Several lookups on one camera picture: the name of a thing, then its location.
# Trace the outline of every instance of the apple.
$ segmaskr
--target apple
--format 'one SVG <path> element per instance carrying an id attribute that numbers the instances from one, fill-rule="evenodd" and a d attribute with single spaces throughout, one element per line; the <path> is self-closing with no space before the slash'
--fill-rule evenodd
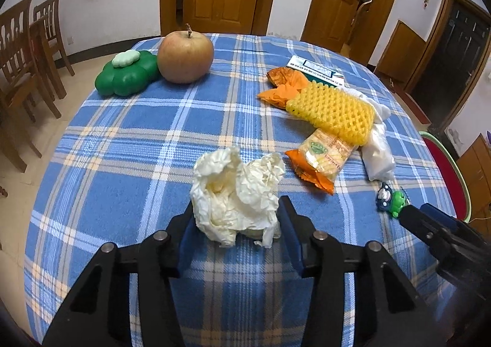
<path id="1" fill-rule="evenodd" d="M 162 76 L 176 84 L 188 84 L 204 76 L 213 62 L 215 50 L 210 39 L 191 30 L 174 31 L 162 41 L 157 65 Z"/>

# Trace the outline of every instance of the green rim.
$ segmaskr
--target green rim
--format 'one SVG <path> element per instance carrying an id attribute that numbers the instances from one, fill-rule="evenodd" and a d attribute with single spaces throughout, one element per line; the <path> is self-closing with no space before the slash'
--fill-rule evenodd
<path id="1" fill-rule="evenodd" d="M 419 135 L 421 135 L 422 138 L 427 138 L 430 141 L 432 141 L 434 144 L 436 144 L 438 146 L 438 148 L 443 152 L 443 154 L 445 155 L 445 157 L 448 159 L 448 161 L 450 162 L 450 164 L 452 165 L 452 168 L 454 169 L 455 174 L 457 174 L 458 180 L 461 183 L 461 186 L 462 186 L 462 189 L 463 189 L 463 195 L 466 198 L 467 216 L 464 219 L 464 222 L 467 222 L 468 223 L 469 220 L 470 220 L 470 213 L 471 213 L 470 195 L 469 195 L 469 190 L 467 189 L 466 182 L 463 180 L 462 173 L 458 169 L 457 164 L 452 159 L 452 157 L 450 156 L 450 153 L 447 151 L 447 149 L 445 149 L 445 146 L 443 146 L 441 144 L 441 142 L 438 141 L 438 139 L 436 139 L 432 134 L 429 134 L 428 132 L 425 132 L 425 131 L 419 131 Z"/>

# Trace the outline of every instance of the dark wooden door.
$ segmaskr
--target dark wooden door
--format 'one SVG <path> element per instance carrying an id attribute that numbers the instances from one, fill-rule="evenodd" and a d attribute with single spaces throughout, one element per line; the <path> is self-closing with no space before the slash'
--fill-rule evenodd
<path id="1" fill-rule="evenodd" d="M 411 92 L 435 126 L 441 125 L 473 76 L 489 34 L 489 24 L 454 3 L 443 35 Z"/>

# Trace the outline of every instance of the tiled floor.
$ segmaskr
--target tiled floor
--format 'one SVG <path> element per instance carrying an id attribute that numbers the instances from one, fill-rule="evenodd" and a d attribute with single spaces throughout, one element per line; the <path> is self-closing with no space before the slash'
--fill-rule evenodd
<path id="1" fill-rule="evenodd" d="M 14 320 L 29 334 L 31 333 L 24 300 L 24 246 L 27 229 L 34 205 L 37 190 L 43 178 L 58 141 L 80 105 L 87 98 L 94 86 L 94 80 L 102 66 L 114 55 L 92 59 L 73 65 L 75 76 L 68 71 L 60 70 L 67 96 L 55 104 L 62 117 L 55 119 L 43 102 L 34 110 L 36 124 L 29 127 L 31 138 L 43 154 L 38 158 L 29 147 L 16 141 L 19 153 L 28 168 L 20 173 L 0 154 L 0 185 L 8 191 L 8 198 L 0 197 L 0 297 Z M 404 110 L 409 110 L 404 102 L 396 96 Z M 409 111 L 416 128 L 424 126 Z"/>

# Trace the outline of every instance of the green toy figure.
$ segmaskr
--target green toy figure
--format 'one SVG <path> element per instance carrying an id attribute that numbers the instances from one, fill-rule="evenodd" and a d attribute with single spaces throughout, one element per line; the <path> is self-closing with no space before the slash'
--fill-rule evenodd
<path id="1" fill-rule="evenodd" d="M 143 91 L 159 75 L 155 55 L 130 49 L 106 63 L 95 79 L 95 88 L 101 96 L 129 96 Z"/>
<path id="2" fill-rule="evenodd" d="M 400 190 L 392 191 L 392 188 L 385 182 L 377 193 L 377 209 L 389 212 L 392 217 L 399 217 L 404 206 L 410 205 L 409 198 Z"/>

